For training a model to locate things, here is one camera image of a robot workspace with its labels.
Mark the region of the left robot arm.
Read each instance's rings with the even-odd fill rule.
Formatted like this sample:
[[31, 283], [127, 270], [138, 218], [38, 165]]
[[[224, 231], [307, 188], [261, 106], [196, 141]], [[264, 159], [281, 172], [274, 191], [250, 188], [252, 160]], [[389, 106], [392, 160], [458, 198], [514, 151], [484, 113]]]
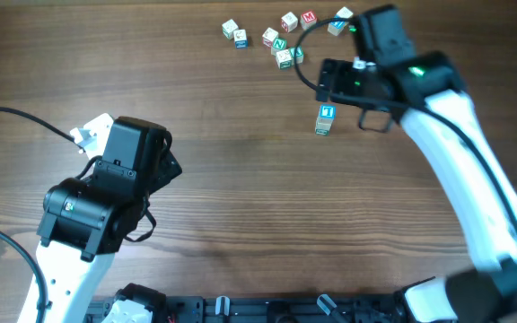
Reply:
[[149, 198], [181, 172], [171, 132], [138, 118], [92, 121], [73, 130], [89, 159], [44, 197], [37, 229], [38, 273], [21, 322], [80, 322], [124, 241], [139, 222], [156, 221]]

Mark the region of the white block red trim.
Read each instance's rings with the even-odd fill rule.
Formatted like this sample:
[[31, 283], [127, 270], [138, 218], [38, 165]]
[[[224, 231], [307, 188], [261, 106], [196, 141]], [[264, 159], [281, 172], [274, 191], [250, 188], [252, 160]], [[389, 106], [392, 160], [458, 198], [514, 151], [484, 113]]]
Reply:
[[322, 104], [320, 106], [318, 119], [334, 120], [336, 117], [336, 107], [333, 105]]

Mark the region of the white block teal side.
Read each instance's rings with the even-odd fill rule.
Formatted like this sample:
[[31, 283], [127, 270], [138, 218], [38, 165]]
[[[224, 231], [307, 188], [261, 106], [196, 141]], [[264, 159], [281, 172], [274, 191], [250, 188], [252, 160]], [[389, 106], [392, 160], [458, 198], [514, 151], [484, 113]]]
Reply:
[[316, 135], [329, 135], [329, 130], [324, 128], [315, 128]]

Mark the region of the plain white picture block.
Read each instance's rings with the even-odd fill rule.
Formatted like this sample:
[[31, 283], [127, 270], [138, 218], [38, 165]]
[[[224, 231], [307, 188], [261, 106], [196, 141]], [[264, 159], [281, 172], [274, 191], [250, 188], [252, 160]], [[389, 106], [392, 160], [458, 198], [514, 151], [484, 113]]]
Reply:
[[317, 118], [315, 128], [329, 131], [334, 122], [333, 118]]

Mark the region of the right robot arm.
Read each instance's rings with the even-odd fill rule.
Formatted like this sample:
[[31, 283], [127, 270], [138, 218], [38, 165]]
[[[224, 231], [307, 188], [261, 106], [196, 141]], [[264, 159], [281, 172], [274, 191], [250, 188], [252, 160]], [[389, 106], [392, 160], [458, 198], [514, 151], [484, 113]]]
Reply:
[[348, 27], [354, 61], [328, 59], [320, 101], [380, 111], [414, 141], [457, 215], [473, 267], [407, 288], [417, 322], [491, 322], [517, 312], [517, 194], [494, 156], [466, 85], [442, 52], [418, 54], [394, 5], [329, 20]]

